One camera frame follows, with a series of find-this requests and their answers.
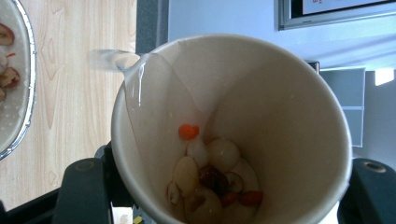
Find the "wooden surface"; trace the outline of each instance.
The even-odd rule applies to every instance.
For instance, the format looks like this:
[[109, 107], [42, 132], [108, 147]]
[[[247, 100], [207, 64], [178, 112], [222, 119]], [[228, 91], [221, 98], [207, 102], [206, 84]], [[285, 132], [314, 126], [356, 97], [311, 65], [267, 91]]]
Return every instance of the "wooden surface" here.
[[59, 188], [69, 164], [93, 157], [110, 141], [122, 75], [91, 70], [88, 52], [135, 46], [136, 0], [21, 3], [35, 33], [36, 104], [21, 144], [0, 161], [6, 210]]

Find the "red vegetable piece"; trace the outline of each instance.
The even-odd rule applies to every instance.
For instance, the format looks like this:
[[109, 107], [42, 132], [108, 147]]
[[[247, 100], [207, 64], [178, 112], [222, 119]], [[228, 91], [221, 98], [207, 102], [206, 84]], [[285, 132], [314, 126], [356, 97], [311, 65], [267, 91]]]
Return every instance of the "red vegetable piece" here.
[[184, 140], [194, 139], [199, 134], [197, 125], [182, 124], [178, 127], [178, 135]]
[[10, 58], [10, 57], [14, 57], [15, 55], [17, 55], [16, 53], [10, 53], [10, 54], [8, 54], [6, 57], [7, 58]]
[[238, 193], [234, 191], [228, 191], [224, 195], [220, 196], [220, 201], [223, 207], [227, 207], [234, 203], [238, 199]]
[[227, 192], [228, 179], [218, 169], [207, 165], [199, 170], [199, 183], [215, 191], [217, 195]]
[[245, 206], [255, 206], [262, 202], [262, 191], [247, 191], [239, 196], [239, 202]]

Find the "plate rim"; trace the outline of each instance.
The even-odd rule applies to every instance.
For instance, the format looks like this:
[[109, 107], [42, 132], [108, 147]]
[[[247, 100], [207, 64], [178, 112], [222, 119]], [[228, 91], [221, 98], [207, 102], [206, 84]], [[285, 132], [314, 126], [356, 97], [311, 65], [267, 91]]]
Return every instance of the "plate rim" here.
[[35, 106], [35, 82], [36, 82], [36, 55], [37, 51], [35, 50], [35, 36], [33, 33], [32, 24], [30, 23], [29, 17], [26, 14], [25, 9], [23, 8], [21, 2], [19, 0], [12, 0], [12, 3], [17, 7], [18, 11], [21, 13], [21, 17], [23, 20], [24, 28], [28, 34], [29, 41], [29, 53], [30, 53], [30, 80], [29, 80], [29, 94], [28, 94], [28, 102], [26, 107], [26, 113], [24, 114], [23, 123], [21, 125], [21, 129], [16, 135], [15, 139], [12, 143], [3, 149], [0, 152], [0, 160], [8, 156], [21, 142], [22, 138], [25, 136], [29, 126], [30, 121], [33, 114], [33, 109]]

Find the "plate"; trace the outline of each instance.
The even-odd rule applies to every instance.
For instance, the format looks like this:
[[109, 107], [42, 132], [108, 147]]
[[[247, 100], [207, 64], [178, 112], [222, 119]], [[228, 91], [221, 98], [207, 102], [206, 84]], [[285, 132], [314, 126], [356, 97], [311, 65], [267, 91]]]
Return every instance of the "plate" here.
[[21, 77], [20, 83], [6, 90], [0, 103], [0, 160], [21, 142], [30, 125], [35, 102], [35, 39], [28, 16], [18, 0], [0, 0], [0, 22], [9, 27], [14, 43], [0, 46], [2, 52], [13, 54], [8, 66]]

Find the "white paper cup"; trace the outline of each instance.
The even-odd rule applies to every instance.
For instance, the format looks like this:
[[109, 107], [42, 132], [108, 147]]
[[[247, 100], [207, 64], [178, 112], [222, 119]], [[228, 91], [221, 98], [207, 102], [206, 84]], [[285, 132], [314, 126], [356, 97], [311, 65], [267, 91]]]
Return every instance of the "white paper cup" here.
[[[191, 37], [153, 52], [172, 65], [208, 115], [203, 138], [232, 140], [255, 171], [265, 196], [252, 223], [318, 223], [342, 198], [351, 169], [346, 119], [330, 88], [304, 61], [238, 35]], [[187, 117], [172, 119], [172, 125], [188, 123]], [[172, 147], [150, 152], [156, 162], [147, 166], [120, 89], [112, 119], [116, 164], [135, 201], [159, 223], [180, 222], [166, 201], [166, 186], [185, 149], [172, 128]]]

